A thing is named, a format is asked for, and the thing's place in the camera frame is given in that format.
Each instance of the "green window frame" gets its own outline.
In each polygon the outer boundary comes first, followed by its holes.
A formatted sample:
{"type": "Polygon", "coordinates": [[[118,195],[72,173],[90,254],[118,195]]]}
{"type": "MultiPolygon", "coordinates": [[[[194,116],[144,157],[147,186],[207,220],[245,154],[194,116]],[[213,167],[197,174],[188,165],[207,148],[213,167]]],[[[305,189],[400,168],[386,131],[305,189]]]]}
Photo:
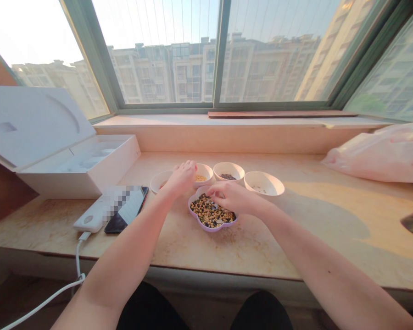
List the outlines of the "green window frame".
{"type": "Polygon", "coordinates": [[[92,0],[59,0],[81,51],[87,59],[110,111],[97,117],[98,122],[113,115],[135,114],[205,114],[214,111],[288,111],[342,110],[394,37],[413,15],[413,0],[378,0],[345,50],[340,64],[325,87],[327,101],[220,102],[231,0],[219,5],[218,34],[212,102],[196,103],[125,103],[92,0]]]}

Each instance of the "charging cable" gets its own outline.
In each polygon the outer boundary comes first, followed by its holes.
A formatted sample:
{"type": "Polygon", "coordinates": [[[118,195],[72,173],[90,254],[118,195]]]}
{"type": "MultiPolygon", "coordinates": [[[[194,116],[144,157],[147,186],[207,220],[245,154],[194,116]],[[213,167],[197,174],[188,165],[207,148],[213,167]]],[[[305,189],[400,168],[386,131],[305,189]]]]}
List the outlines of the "charging cable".
{"type": "Polygon", "coordinates": [[[34,315],[36,312],[38,312],[40,309],[42,309],[44,306],[46,306],[48,303],[50,303],[60,293],[66,291],[67,289],[73,288],[74,286],[79,286],[84,282],[84,280],[86,279],[86,275],[84,273],[81,273],[81,268],[79,266],[79,247],[81,246],[81,243],[86,241],[91,234],[92,233],[90,231],[85,231],[84,233],[82,233],[82,235],[79,237],[79,240],[78,240],[77,250],[76,250],[76,253],[75,253],[75,260],[77,262],[77,274],[78,274],[77,280],[75,282],[71,283],[71,284],[66,285],[64,288],[58,290],[52,296],[50,296],[48,299],[46,299],[41,305],[34,308],[32,311],[27,313],[22,318],[18,319],[15,322],[12,322],[10,325],[4,327],[1,330],[9,330],[9,329],[14,328],[15,326],[19,325],[23,321],[26,321],[28,318],[30,318],[32,315],[34,315]]]}

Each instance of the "smartphone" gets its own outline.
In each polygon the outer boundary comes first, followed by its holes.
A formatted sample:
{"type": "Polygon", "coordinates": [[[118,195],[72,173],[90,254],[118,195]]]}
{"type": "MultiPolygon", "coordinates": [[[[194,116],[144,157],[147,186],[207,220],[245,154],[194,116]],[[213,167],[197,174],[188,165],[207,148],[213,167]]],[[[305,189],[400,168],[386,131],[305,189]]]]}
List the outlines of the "smartphone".
{"type": "Polygon", "coordinates": [[[104,232],[107,234],[119,234],[127,228],[142,210],[147,193],[148,187],[138,187],[138,189],[127,191],[124,205],[109,220],[104,232]]]}

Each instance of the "phone box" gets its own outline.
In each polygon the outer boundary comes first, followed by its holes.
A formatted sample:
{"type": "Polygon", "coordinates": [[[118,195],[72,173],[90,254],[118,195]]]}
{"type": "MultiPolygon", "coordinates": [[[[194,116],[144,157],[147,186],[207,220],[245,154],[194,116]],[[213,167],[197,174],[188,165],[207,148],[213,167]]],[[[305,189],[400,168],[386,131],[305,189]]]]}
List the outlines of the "phone box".
{"type": "Polygon", "coordinates": [[[139,158],[135,135],[96,135],[62,88],[0,86],[0,163],[45,198],[98,198],[139,158]]]}

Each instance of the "pink plastic bag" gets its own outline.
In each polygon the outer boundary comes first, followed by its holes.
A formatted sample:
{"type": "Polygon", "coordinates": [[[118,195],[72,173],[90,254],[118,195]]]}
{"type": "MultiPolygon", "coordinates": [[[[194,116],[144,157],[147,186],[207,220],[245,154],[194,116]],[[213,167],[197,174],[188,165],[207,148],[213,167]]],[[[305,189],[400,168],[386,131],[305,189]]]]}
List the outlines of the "pink plastic bag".
{"type": "Polygon", "coordinates": [[[329,151],[322,163],[365,179],[413,182],[413,123],[361,133],[329,151]]]}

